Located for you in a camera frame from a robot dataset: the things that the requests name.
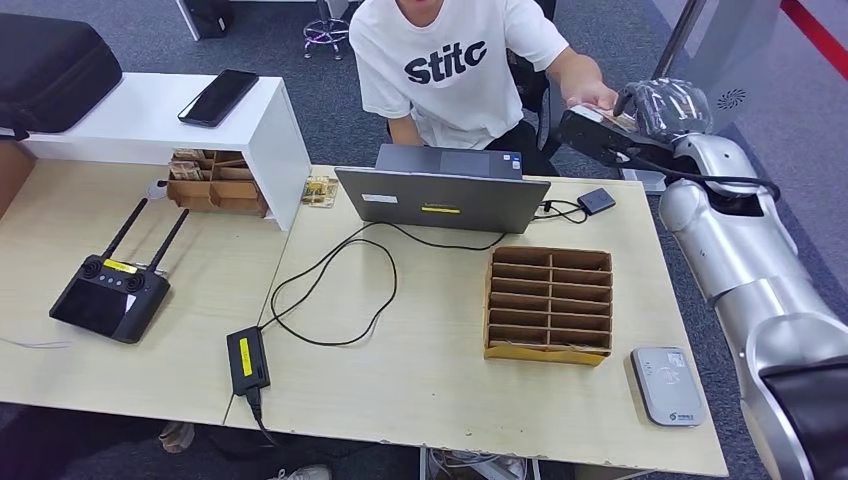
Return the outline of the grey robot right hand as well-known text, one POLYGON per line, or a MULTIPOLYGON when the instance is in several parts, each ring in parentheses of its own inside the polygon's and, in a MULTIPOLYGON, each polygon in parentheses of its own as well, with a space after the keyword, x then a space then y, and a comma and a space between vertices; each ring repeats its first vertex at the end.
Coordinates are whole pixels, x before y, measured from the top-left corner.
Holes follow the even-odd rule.
POLYGON ((612 110, 577 105, 554 130, 563 145, 609 167, 662 171, 674 163, 675 144, 712 129, 703 91, 672 78, 627 84, 612 110))

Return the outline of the person's left hand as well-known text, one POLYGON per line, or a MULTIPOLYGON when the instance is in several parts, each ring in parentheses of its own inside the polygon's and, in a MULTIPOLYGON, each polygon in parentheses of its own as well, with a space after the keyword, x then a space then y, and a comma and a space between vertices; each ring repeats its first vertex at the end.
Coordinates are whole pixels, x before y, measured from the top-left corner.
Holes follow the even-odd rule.
POLYGON ((561 94, 568 108, 586 104, 603 110, 612 110, 618 100, 616 91, 607 87, 602 81, 595 80, 563 86, 561 94))

